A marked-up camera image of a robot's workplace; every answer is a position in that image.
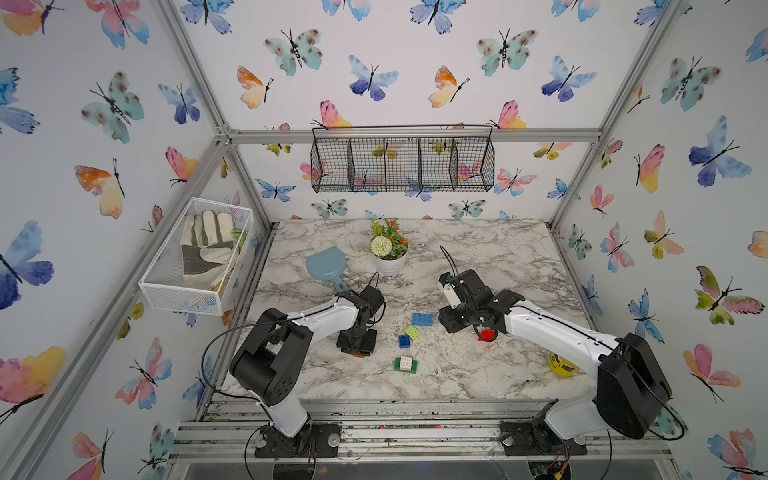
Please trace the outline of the red lego brick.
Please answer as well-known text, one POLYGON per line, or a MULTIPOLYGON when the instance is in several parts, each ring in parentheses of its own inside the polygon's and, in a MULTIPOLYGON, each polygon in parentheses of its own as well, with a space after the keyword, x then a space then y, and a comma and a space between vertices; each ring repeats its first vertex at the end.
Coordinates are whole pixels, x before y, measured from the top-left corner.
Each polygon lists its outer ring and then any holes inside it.
POLYGON ((492 329, 479 330, 477 332, 478 339, 483 342, 494 342, 498 337, 498 332, 492 329))

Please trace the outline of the green lego base brick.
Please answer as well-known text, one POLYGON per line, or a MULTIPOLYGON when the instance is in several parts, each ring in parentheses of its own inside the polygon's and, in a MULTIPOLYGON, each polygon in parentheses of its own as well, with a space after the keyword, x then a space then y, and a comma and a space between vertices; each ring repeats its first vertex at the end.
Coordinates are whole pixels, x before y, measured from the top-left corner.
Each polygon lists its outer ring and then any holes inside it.
POLYGON ((394 370, 402 373, 416 374, 418 361, 410 356, 400 356, 394 361, 394 370))

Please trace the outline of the cream lego brick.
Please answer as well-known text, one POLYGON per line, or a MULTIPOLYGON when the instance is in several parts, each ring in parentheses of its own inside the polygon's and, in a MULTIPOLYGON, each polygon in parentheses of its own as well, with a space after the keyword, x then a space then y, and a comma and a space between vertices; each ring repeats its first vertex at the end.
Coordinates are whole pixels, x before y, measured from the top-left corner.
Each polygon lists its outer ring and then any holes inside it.
POLYGON ((398 369, 401 371, 413 371, 413 359, 410 357, 400 357, 398 359, 398 369))

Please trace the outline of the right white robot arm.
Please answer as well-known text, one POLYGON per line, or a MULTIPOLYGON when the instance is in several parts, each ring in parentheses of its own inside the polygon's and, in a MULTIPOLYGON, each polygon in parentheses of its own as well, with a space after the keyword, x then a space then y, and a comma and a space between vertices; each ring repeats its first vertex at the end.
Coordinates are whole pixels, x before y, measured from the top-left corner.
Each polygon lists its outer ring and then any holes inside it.
POLYGON ((532 436, 550 444, 606 430, 641 439, 667 407, 672 390, 647 341, 597 332, 560 318, 511 290, 497 293, 477 273, 446 272, 448 304, 439 321, 449 333, 512 335, 569 361, 595 382, 592 393, 556 400, 531 421, 532 436))

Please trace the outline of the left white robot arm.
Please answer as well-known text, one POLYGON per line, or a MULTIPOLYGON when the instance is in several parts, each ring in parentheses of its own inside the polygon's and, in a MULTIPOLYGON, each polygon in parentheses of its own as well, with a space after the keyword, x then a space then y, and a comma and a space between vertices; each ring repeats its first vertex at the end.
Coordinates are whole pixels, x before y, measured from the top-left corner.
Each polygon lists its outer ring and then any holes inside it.
POLYGON ((309 421, 293 389, 311 346, 334 337, 341 352, 368 357, 377 339, 373 326, 385 310, 385 298, 373 286, 347 291, 307 312, 270 308, 241 343, 229 374, 261 403, 277 432, 294 438, 309 421))

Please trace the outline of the light blue lego brick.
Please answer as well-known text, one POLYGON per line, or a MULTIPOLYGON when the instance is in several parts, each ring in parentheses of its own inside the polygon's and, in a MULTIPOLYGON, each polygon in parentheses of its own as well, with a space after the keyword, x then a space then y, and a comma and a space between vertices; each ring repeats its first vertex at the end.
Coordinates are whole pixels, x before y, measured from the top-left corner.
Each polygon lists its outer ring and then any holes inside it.
POLYGON ((431 314, 414 313, 412 315, 412 325, 416 327, 432 327, 434 317, 431 314))

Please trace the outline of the lime green lego brick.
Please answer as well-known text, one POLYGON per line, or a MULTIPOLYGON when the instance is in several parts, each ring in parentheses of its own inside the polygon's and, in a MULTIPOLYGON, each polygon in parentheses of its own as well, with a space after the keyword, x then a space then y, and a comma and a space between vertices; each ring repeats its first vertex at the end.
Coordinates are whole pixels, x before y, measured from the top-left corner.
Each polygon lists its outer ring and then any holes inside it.
POLYGON ((403 333, 407 335, 411 340, 416 341, 420 338, 421 332, 413 325, 407 326, 403 333))

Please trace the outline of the white plant pot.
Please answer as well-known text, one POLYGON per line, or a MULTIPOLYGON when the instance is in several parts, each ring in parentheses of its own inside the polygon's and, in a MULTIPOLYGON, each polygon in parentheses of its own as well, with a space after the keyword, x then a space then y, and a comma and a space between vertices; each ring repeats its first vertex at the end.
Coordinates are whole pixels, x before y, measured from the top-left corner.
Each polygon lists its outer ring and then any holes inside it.
POLYGON ((376 257, 375 264, 377 271, 383 277, 394 277, 402 273, 405 268, 405 263, 408 258, 408 254, 405 253, 400 258, 394 260, 386 260, 376 257))

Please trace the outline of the artificial green plant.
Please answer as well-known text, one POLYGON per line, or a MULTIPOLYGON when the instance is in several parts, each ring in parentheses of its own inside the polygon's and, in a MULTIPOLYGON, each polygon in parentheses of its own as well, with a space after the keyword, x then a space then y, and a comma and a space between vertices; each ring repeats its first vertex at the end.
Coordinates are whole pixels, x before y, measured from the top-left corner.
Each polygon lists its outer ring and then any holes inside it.
POLYGON ((402 235, 397 219, 374 219, 371 221, 370 252, 378 259, 394 261, 404 257, 409 242, 402 235))

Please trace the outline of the grey white work glove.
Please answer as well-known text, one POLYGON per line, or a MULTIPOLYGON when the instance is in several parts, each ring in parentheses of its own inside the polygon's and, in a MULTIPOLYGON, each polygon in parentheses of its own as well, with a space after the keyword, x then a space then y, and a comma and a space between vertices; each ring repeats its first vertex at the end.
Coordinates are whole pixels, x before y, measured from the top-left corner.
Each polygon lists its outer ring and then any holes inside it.
POLYGON ((180 237, 184 286, 218 290, 230 269, 238 238, 230 211, 186 215, 180 237))

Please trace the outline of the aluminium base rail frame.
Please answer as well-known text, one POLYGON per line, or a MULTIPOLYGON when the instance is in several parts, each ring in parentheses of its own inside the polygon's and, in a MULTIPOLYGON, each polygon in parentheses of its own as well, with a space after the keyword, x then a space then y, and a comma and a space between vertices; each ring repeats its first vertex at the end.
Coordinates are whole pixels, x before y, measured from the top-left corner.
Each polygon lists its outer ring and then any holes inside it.
MULTIPOLYGON (((535 417, 546 400, 304 400, 313 428, 339 441, 333 461, 512 460, 511 429, 535 417)), ((201 420, 178 430, 170 459, 178 464, 258 462, 258 430, 268 418, 254 402, 220 395, 201 420)))

